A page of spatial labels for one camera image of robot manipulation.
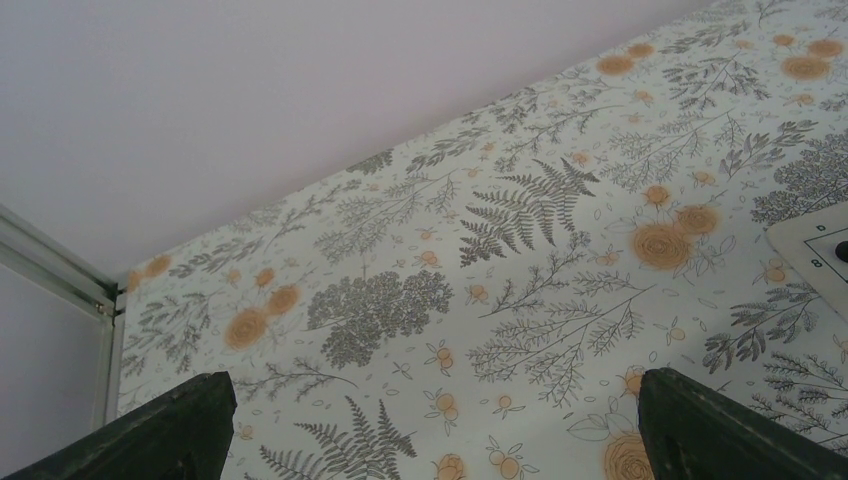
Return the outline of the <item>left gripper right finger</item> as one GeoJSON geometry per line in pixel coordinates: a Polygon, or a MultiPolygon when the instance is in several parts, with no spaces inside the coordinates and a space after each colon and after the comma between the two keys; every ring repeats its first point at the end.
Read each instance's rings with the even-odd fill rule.
{"type": "Polygon", "coordinates": [[[641,380],[639,432],[656,479],[845,479],[847,458],[671,368],[641,380]]]}

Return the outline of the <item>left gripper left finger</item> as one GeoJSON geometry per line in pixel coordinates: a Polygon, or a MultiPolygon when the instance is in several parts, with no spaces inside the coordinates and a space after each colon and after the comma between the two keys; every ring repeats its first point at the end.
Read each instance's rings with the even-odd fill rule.
{"type": "Polygon", "coordinates": [[[230,374],[199,374],[9,479],[220,479],[237,408],[230,374]]]}

